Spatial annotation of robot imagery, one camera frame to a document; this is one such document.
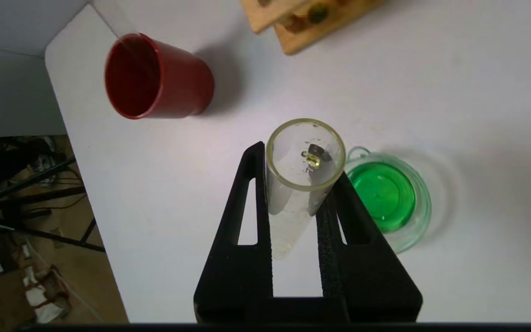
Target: black cable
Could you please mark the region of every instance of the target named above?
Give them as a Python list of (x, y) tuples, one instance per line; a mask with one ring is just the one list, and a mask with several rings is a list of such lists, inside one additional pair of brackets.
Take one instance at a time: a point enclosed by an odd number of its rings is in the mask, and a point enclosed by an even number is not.
[(36, 207), (36, 208), (31, 208), (30, 210), (26, 210), (26, 211), (23, 211), (23, 213), (28, 213), (28, 212), (34, 212), (36, 210), (63, 210), (64, 208), (70, 208), (72, 206), (74, 206), (75, 204), (77, 204), (78, 202), (80, 202), (83, 198), (85, 198), (87, 196), (87, 194), (84, 194), (82, 197), (80, 197), (78, 200), (76, 200), (75, 202), (72, 202), (71, 204), (67, 205), (67, 206), (49, 206), (49, 207)]

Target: wooden block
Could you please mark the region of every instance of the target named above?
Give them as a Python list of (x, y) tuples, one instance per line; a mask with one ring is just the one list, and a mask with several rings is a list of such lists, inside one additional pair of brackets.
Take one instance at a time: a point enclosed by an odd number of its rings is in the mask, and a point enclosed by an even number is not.
[(241, 0), (241, 5), (249, 19), (251, 30), (258, 34), (306, 2), (308, 0), (271, 0), (266, 6), (262, 6), (258, 0)]
[[(301, 6), (294, 13), (298, 18), (306, 21), (303, 31), (293, 33), (286, 30), (280, 23), (274, 24), (274, 30), (280, 40), (282, 50), (287, 55), (293, 55), (303, 48), (313, 44), (327, 34), (347, 25), (358, 17), (373, 10), (384, 0), (318, 0)], [(327, 8), (327, 16), (318, 24), (308, 23), (308, 10), (314, 4), (323, 4)]]

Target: black tripod leg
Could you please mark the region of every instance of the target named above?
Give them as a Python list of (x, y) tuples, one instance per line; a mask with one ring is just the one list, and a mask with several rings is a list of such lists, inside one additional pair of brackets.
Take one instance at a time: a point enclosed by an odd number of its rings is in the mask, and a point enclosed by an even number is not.
[(24, 234), (28, 234), (28, 235), (32, 235), (32, 236), (37, 236), (37, 237), (43, 237), (44, 239), (50, 239), (50, 240), (53, 240), (53, 241), (63, 242), (63, 243), (66, 243), (66, 244), (72, 244), (74, 246), (78, 246), (78, 247), (82, 247), (82, 248), (86, 248), (86, 249), (91, 249), (91, 250), (95, 250), (95, 251), (99, 251), (99, 252), (106, 252), (105, 248), (100, 247), (100, 246), (95, 246), (95, 245), (89, 244), (89, 243), (82, 243), (82, 242), (77, 241), (77, 240), (68, 239), (67, 237), (54, 235), (54, 234), (51, 234), (51, 233), (47, 233), (45, 231), (36, 231), (36, 229), (29, 229), (29, 228), (23, 227), (21, 225), (14, 226), (14, 227), (10, 227), (8, 225), (0, 225), (0, 229), (4, 229), (4, 230), (7, 230), (7, 231), (18, 231), (19, 233), (24, 233)]
[(89, 235), (91, 234), (91, 231), (93, 231), (93, 227), (95, 227), (95, 218), (91, 219), (91, 222), (87, 226), (85, 234), (83, 235), (82, 239), (80, 240), (81, 243), (86, 243), (87, 242), (87, 239), (89, 238)]
[(71, 157), (68, 160), (61, 162), (60, 164), (56, 164), (55, 166), (52, 166), (51, 168), (48, 168), (48, 170), (45, 170), (44, 172), (40, 172), (38, 174), (34, 174), (33, 176), (20, 181), (16, 183), (15, 185), (11, 185), (6, 189), (0, 190), (0, 198), (5, 197), (9, 193), (13, 193), (14, 191), (19, 191), (21, 189), (24, 189), (26, 187), (30, 187), (30, 185), (33, 185), (35, 183), (38, 183), (42, 181), (43, 179), (50, 178), (51, 176), (65, 170), (69, 165), (74, 163), (75, 157)]
[(34, 204), (35, 202), (44, 202), (47, 200), (53, 200), (55, 198), (73, 196), (85, 193), (85, 187), (73, 187), (68, 189), (61, 189), (55, 191), (48, 191), (42, 194), (27, 195), (19, 198), (13, 198), (10, 200), (0, 201), (0, 209), (7, 208), (9, 206), (22, 206), (26, 204)]

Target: white wall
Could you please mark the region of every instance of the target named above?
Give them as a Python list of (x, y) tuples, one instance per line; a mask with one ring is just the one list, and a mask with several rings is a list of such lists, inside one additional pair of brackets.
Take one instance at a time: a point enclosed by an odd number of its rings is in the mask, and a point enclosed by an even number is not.
[(65, 133), (44, 50), (86, 0), (0, 0), (0, 136)]

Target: cup rim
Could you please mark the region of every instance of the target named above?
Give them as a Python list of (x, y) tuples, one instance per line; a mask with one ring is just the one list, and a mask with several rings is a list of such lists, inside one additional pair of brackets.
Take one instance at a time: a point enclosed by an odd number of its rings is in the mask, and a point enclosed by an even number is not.
[[(118, 45), (121, 42), (123, 42), (124, 40), (129, 39), (129, 38), (140, 38), (140, 39), (144, 40), (145, 42), (147, 42), (153, 48), (155, 57), (157, 58), (157, 63), (159, 64), (159, 89), (157, 90), (157, 94), (155, 95), (153, 103), (149, 106), (149, 108), (147, 108), (146, 111), (142, 112), (139, 115), (130, 115), (130, 114), (126, 114), (126, 113), (122, 112), (122, 110), (116, 105), (116, 103), (114, 103), (114, 100), (112, 100), (112, 97), (107, 92), (108, 91), (107, 72), (108, 72), (108, 67), (109, 67), (109, 64), (110, 64), (110, 58), (112, 58), (112, 55), (114, 55), (114, 52), (116, 51), (116, 47), (118, 47)], [(141, 33), (139, 33), (139, 34), (131, 33), (131, 34), (126, 34), (124, 36), (121, 36), (118, 40), (116, 40), (114, 45), (112, 45), (112, 48), (110, 48), (110, 52), (108, 53), (108, 57), (106, 59), (106, 66), (105, 66), (105, 69), (104, 69), (104, 83), (105, 83), (105, 86), (106, 86), (106, 95), (108, 96), (108, 99), (109, 99), (110, 103), (112, 104), (112, 107), (114, 107), (114, 110), (116, 110), (116, 112), (118, 114), (124, 116), (127, 119), (138, 120), (138, 119), (142, 119), (142, 118), (147, 117), (149, 114), (151, 114), (156, 109), (156, 106), (157, 106), (157, 104), (159, 102), (159, 97), (163, 93), (163, 89), (164, 89), (162, 76), (163, 76), (165, 64), (162, 61), (160, 61), (159, 53), (160, 53), (160, 50), (159, 50), (159, 47), (157, 46), (156, 42), (154, 40), (152, 40), (149, 36), (147, 36), (145, 34), (141, 34)]]
[[(282, 132), (284, 129), (288, 128), (289, 126), (293, 126), (296, 124), (302, 124), (302, 123), (316, 124), (318, 126), (322, 126), (323, 128), (325, 128), (325, 130), (330, 132), (331, 136), (333, 136), (333, 138), (337, 140), (337, 142), (339, 143), (339, 149), (342, 152), (341, 158), (339, 160), (340, 161), (339, 164), (341, 166), (337, 168), (337, 171), (335, 172), (335, 174), (333, 174), (333, 176), (330, 179), (328, 179), (327, 181), (319, 185), (314, 185), (314, 186), (300, 185), (300, 184), (296, 184), (296, 183), (288, 181), (282, 175), (280, 175), (280, 173), (274, 166), (274, 162), (272, 160), (272, 154), (274, 152), (274, 139), (276, 139), (276, 137), (280, 134), (280, 132)], [(286, 187), (289, 187), (291, 189), (298, 190), (298, 191), (317, 191), (317, 190), (325, 189), (327, 187), (331, 187), (343, 173), (343, 169), (345, 168), (345, 162), (346, 162), (345, 145), (343, 144), (343, 141), (341, 137), (339, 136), (339, 134), (333, 128), (331, 128), (331, 126), (329, 126), (328, 124), (325, 124), (325, 122), (321, 122), (319, 120), (309, 119), (309, 118), (300, 118), (300, 119), (290, 120), (288, 122), (285, 122), (278, 128), (276, 128), (276, 130), (274, 130), (274, 132), (270, 136), (270, 139), (268, 139), (267, 141), (267, 145), (265, 147), (265, 154), (266, 154), (265, 159), (267, 162), (267, 166), (271, 170), (271, 172), (274, 174), (276, 179), (278, 179), (278, 181), (280, 181)]]

